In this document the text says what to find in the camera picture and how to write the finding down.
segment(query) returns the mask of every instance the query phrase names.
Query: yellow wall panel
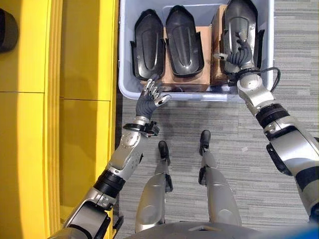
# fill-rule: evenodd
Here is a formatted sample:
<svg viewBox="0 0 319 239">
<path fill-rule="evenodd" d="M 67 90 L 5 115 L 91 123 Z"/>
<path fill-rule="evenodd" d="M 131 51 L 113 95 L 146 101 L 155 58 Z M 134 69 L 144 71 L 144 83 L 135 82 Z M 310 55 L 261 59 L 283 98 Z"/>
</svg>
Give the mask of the yellow wall panel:
<svg viewBox="0 0 319 239">
<path fill-rule="evenodd" d="M 0 238 L 45 238 L 43 94 L 0 93 Z"/>
<path fill-rule="evenodd" d="M 110 102 L 63 100 L 60 108 L 60 204 L 66 216 L 106 166 L 97 162 L 107 160 Z"/>
<path fill-rule="evenodd" d="M 61 46 L 61 93 L 67 99 L 110 101 L 111 77 L 99 74 L 109 68 L 106 56 L 111 42 L 101 38 L 99 0 L 63 2 Z M 112 39 L 111 32 L 104 32 Z"/>
<path fill-rule="evenodd" d="M 1 0 L 17 21 L 15 49 L 0 54 L 0 92 L 44 92 L 49 0 Z"/>
</svg>

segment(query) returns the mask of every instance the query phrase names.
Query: black cable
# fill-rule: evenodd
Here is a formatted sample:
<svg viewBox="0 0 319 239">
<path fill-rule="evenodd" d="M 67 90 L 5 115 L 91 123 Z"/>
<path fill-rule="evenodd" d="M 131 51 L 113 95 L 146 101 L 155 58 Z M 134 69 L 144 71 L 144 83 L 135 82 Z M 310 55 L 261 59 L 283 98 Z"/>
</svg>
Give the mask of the black cable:
<svg viewBox="0 0 319 239">
<path fill-rule="evenodd" d="M 270 92 L 273 92 L 275 90 L 275 88 L 278 86 L 279 82 L 280 82 L 280 77 L 281 77 L 281 72 L 279 70 L 279 68 L 277 67 L 270 67 L 270 68 L 267 68 L 265 70 L 262 70 L 262 71 L 258 71 L 258 70 L 251 70 L 251 71 L 248 71 L 247 73 L 245 73 L 243 76 L 247 76 L 247 75 L 259 75 L 261 73 L 265 73 L 267 71 L 273 71 L 273 70 L 277 70 L 277 77 L 275 79 L 275 82 L 273 84 L 273 87 L 271 88 Z"/>
</svg>

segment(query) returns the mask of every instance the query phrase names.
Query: robot leg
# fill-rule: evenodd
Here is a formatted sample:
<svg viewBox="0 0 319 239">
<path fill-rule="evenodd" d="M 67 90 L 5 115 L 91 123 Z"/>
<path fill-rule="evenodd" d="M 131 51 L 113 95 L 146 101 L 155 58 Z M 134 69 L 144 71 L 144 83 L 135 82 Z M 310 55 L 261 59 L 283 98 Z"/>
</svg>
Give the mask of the robot leg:
<svg viewBox="0 0 319 239">
<path fill-rule="evenodd" d="M 207 187 L 210 221 L 240 226 L 241 219 L 232 190 L 208 150 L 203 152 L 198 182 Z"/>
</svg>

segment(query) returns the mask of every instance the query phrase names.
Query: gray carpet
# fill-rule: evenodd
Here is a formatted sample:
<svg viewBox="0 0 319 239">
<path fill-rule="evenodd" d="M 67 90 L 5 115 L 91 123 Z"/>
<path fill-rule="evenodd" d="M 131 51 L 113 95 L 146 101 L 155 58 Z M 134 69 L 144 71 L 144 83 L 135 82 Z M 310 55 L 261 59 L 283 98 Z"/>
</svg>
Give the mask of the gray carpet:
<svg viewBox="0 0 319 239">
<path fill-rule="evenodd" d="M 275 9 L 275 66 L 282 70 L 282 80 L 274 95 L 318 137 L 318 1 L 276 0 Z M 135 116 L 135 103 L 119 96 L 117 140 L 121 124 Z M 197 182 L 204 129 L 212 133 L 210 148 L 234 191 L 243 226 L 265 231 L 308 221 L 293 178 L 275 168 L 265 149 L 268 141 L 244 104 L 169 102 L 153 120 L 160 135 L 150 139 L 141 164 L 120 194 L 125 221 L 118 239 L 134 233 L 139 198 L 154 173 L 160 140 L 170 149 L 174 185 L 166 195 L 166 221 L 208 220 L 206 188 Z"/>
</svg>

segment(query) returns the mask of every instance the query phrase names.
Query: robotic hand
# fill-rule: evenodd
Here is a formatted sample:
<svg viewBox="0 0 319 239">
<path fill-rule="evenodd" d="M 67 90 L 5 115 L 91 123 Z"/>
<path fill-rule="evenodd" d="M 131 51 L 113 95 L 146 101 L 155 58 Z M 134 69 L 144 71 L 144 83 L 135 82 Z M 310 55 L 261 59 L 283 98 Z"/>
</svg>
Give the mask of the robotic hand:
<svg viewBox="0 0 319 239">
<path fill-rule="evenodd" d="M 240 39 L 241 47 L 231 55 L 217 53 L 215 58 L 238 65 L 232 83 L 237 83 L 238 95 L 246 102 L 269 140 L 266 149 L 277 169 L 294 176 L 301 201 L 310 221 L 319 222 L 319 144 L 301 124 L 275 100 L 272 91 L 278 84 L 280 71 L 276 67 L 264 71 L 254 69 L 250 45 Z M 263 86 L 260 73 L 278 70 L 274 86 Z"/>
<path fill-rule="evenodd" d="M 156 122 L 150 119 L 157 107 L 171 99 L 160 96 L 154 75 L 144 86 L 136 105 L 133 123 L 124 126 L 120 146 L 113 153 L 106 169 L 94 186 L 87 192 L 80 204 L 65 221 L 63 229 L 50 239 L 102 239 L 110 218 L 106 211 L 116 203 L 116 196 L 133 174 L 143 157 L 147 137 L 159 132 Z"/>
</svg>

